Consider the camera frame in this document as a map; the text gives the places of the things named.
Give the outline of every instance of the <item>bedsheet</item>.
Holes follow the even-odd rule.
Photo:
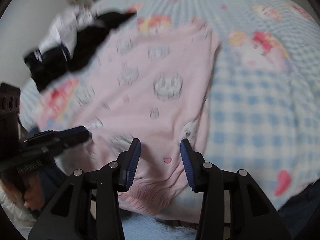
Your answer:
[[[98,0],[92,7],[98,14],[113,9],[136,10],[123,28],[144,34],[193,17],[219,34],[207,161],[248,170],[277,209],[320,177],[320,29],[302,8],[290,0]],[[97,60],[51,85],[53,114],[43,130],[69,128],[73,106],[90,101],[85,81]],[[35,123],[39,99],[30,81],[21,95],[26,128]],[[197,222],[201,197],[186,188],[161,215]]]

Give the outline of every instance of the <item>bed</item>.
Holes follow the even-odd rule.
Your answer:
[[[222,170],[249,171],[276,209],[319,179],[320,29],[305,10],[290,0],[97,0],[92,6],[98,14],[132,8],[137,17],[122,28],[149,28],[155,18],[157,28],[177,28],[198,17],[220,37],[206,161]],[[141,26],[141,20],[147,24]],[[273,48],[280,53],[273,55]],[[47,91],[73,77],[79,80],[77,89],[85,87],[97,60],[93,57],[85,70],[66,74]],[[27,130],[36,125],[40,100],[29,80],[20,110]],[[76,93],[59,122],[48,118],[41,129],[69,128],[74,104]],[[201,204],[202,195],[186,187],[157,216],[198,223]]]

